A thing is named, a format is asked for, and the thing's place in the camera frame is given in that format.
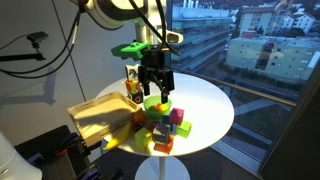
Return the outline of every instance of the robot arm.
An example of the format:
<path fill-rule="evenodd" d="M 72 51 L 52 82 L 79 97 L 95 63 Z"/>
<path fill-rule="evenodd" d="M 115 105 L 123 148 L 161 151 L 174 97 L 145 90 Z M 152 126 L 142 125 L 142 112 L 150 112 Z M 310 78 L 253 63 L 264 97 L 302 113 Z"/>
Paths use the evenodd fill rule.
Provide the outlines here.
<path fill-rule="evenodd" d="M 154 82 L 161 91 L 162 103 L 168 101 L 168 95 L 174 90 L 173 72 L 164 70 L 163 45 L 169 43 L 181 43 L 181 34 L 167 31 L 165 20 L 161 16 L 159 8 L 166 10 L 166 0 L 71 0 L 87 12 L 91 18 L 106 30 L 116 30 L 127 23 L 134 23 L 136 30 L 136 42 L 129 48 L 140 46 L 140 56 L 123 55 L 126 45 L 120 45 L 112 50 L 115 56 L 122 58 L 134 58 L 141 60 L 139 67 L 139 81 L 144 87 L 144 94 L 149 95 L 149 83 Z"/>

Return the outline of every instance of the green block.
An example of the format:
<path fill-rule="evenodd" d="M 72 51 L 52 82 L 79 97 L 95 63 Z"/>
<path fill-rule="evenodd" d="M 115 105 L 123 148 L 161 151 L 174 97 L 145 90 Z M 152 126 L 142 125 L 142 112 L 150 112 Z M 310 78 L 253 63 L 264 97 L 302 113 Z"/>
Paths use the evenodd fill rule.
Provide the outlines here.
<path fill-rule="evenodd" d="M 152 141 L 152 133 L 143 127 L 134 134 L 134 139 L 136 146 L 139 149 L 144 149 Z"/>
<path fill-rule="evenodd" d="M 192 124 L 188 121 L 182 121 L 180 126 L 177 126 L 176 134 L 184 138 L 188 138 L 191 132 Z"/>
<path fill-rule="evenodd" d="M 142 50 L 150 49 L 147 43 L 134 42 L 132 44 L 121 44 L 111 49 L 112 55 L 122 58 L 141 59 L 143 57 Z"/>

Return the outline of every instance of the tree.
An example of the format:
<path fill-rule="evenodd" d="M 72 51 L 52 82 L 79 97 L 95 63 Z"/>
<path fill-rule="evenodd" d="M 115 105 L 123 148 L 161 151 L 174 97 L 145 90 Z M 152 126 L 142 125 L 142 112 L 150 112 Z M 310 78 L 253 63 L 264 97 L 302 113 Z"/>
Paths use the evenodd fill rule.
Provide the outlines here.
<path fill-rule="evenodd" d="M 304 12 L 311 14 L 316 4 L 316 0 L 308 0 L 303 2 L 302 4 L 303 4 L 302 7 L 304 8 Z"/>
<path fill-rule="evenodd" d="M 296 13 L 297 11 L 298 11 L 298 8 L 295 6 L 291 7 L 290 9 L 291 14 Z"/>
<path fill-rule="evenodd" d="M 235 22 L 236 26 L 232 32 L 231 39 L 237 38 L 240 35 L 240 20 L 242 16 L 242 11 L 243 11 L 243 8 L 239 8 L 238 13 L 236 14 L 236 22 Z"/>
<path fill-rule="evenodd" d="M 262 26 L 260 26 L 256 31 L 257 31 L 257 34 L 262 34 L 263 35 L 263 33 L 264 33 L 264 30 L 263 30 Z"/>
<path fill-rule="evenodd" d="M 319 20 L 320 19 L 320 8 L 314 10 L 311 15 Z"/>
<path fill-rule="evenodd" d="M 291 28 L 287 34 L 287 37 L 296 38 L 298 36 L 304 36 L 305 33 L 301 28 Z"/>

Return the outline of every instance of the metal rod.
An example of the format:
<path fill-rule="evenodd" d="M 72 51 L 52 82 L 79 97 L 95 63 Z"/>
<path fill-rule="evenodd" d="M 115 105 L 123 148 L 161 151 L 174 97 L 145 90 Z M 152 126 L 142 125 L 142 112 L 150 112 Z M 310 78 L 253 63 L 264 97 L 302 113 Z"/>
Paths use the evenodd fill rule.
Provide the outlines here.
<path fill-rule="evenodd" d="M 0 62 L 29 60 L 29 59 L 45 60 L 41 53 L 0 56 Z"/>
<path fill-rule="evenodd" d="M 175 68 L 175 67 L 172 67 L 172 66 L 167 67 L 167 68 L 175 70 L 177 72 L 184 73 L 184 74 L 189 74 L 189 75 L 192 75 L 192 76 L 196 76 L 196 77 L 202 78 L 202 79 L 207 80 L 207 81 L 212 82 L 212 83 L 217 83 L 217 84 L 220 84 L 220 85 L 228 86 L 228 87 L 236 89 L 236 90 L 244 91 L 244 92 L 249 93 L 249 94 L 254 94 L 256 96 L 260 96 L 260 97 L 263 97 L 263 98 L 266 98 L 266 99 L 270 99 L 270 100 L 273 100 L 273 101 L 276 101 L 276 102 L 279 102 L 279 103 L 282 103 L 282 104 L 286 104 L 288 106 L 295 107 L 297 105 L 296 103 L 294 103 L 292 101 L 288 101 L 288 100 L 281 99 L 281 98 L 278 98 L 278 97 L 275 97 L 275 96 L 271 96 L 271 95 L 268 95 L 268 94 L 265 94 L 265 93 L 254 91 L 254 90 L 251 90 L 251 89 L 248 89 L 248 88 L 244 88 L 244 87 L 237 86 L 237 85 L 234 85 L 234 84 L 231 84 L 231 83 L 220 81 L 218 79 L 209 78 L 207 76 L 203 76 L 203 75 L 200 75 L 200 74 L 192 73 L 190 71 L 178 69 L 178 68 Z"/>
<path fill-rule="evenodd" d="M 164 180 L 166 175 L 165 157 L 159 157 L 159 179 Z"/>

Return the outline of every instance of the table leg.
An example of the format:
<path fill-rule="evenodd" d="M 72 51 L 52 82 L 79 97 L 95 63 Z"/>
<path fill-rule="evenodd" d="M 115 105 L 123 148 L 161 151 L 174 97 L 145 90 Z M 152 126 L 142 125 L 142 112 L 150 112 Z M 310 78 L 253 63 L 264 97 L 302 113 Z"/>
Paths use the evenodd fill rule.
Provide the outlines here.
<path fill-rule="evenodd" d="M 139 166 L 136 180 L 190 180 L 184 164 L 175 157 L 149 157 Z"/>
<path fill-rule="evenodd" d="M 160 180 L 164 180 L 165 174 L 166 174 L 166 159 L 164 157 L 159 157 L 159 171 L 160 171 Z"/>

